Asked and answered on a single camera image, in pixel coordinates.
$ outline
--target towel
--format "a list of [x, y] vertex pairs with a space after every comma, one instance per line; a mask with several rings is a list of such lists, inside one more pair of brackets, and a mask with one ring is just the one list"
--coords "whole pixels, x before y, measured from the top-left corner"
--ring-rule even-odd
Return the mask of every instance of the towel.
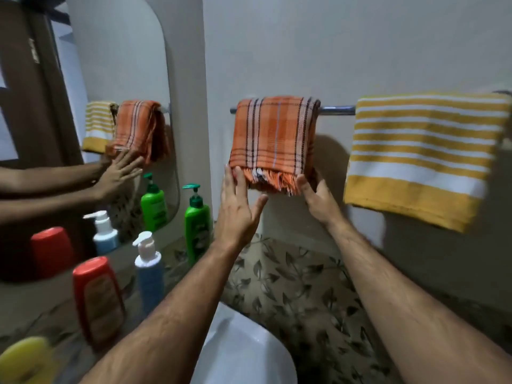
[[114, 112], [117, 104], [112, 101], [91, 101], [86, 108], [86, 136], [82, 151], [105, 153], [105, 147], [112, 140], [115, 130]]
[[498, 94], [361, 98], [344, 202], [465, 232], [510, 110]]
[[159, 102], [133, 100], [119, 106], [115, 138], [108, 144], [107, 153], [113, 157], [123, 148], [136, 150], [146, 166], [170, 155]]
[[229, 166], [240, 166], [249, 187], [296, 195], [297, 175], [314, 180], [313, 142], [320, 101], [265, 97], [238, 103]]

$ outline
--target white sink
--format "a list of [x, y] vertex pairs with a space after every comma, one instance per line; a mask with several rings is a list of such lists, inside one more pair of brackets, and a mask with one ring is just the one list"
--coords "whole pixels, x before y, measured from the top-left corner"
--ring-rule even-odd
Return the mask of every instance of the white sink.
[[219, 303], [191, 384], [297, 384], [290, 353], [268, 330]]

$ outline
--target door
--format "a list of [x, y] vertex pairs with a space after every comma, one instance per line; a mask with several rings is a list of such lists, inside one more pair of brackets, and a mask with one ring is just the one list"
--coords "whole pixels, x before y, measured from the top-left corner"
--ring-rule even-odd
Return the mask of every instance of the door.
[[[66, 165], [69, 158], [26, 14], [19, 3], [9, 0], [0, 0], [0, 69], [0, 166]], [[52, 226], [66, 229], [77, 257], [95, 255], [92, 226], [73, 211], [14, 224], [2, 228], [0, 235], [0, 279], [20, 282], [36, 278], [30, 237]]]

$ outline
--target green pump bottle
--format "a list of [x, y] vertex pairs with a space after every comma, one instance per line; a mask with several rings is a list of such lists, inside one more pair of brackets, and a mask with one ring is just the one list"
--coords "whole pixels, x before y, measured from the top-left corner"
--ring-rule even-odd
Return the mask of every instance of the green pump bottle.
[[210, 208], [203, 204], [203, 198], [198, 194], [199, 187], [201, 186], [195, 183], [183, 186], [184, 189], [194, 190], [194, 195], [190, 197], [190, 206], [185, 212], [185, 240], [190, 265], [194, 265], [210, 246]]
[[149, 180], [146, 193], [140, 199], [144, 225], [150, 232], [156, 232], [169, 222], [169, 212], [163, 191], [153, 183], [153, 174], [144, 174], [144, 178]]

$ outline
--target reflected hand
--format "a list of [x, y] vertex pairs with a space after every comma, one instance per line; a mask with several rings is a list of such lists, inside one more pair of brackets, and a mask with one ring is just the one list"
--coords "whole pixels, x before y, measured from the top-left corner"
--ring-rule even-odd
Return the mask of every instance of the reflected hand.
[[324, 224], [328, 229], [344, 219], [339, 206], [332, 196], [325, 179], [319, 178], [317, 192], [315, 193], [304, 175], [297, 177], [297, 187], [308, 204], [309, 212], [313, 217]]
[[260, 195], [252, 208], [247, 200], [247, 182], [240, 167], [235, 168], [235, 185], [231, 168], [226, 166], [222, 181], [221, 207], [215, 225], [215, 243], [238, 255], [250, 243], [268, 197]]
[[98, 199], [110, 200], [126, 181], [142, 174], [143, 164], [144, 158], [137, 157], [136, 151], [121, 151], [93, 187]]

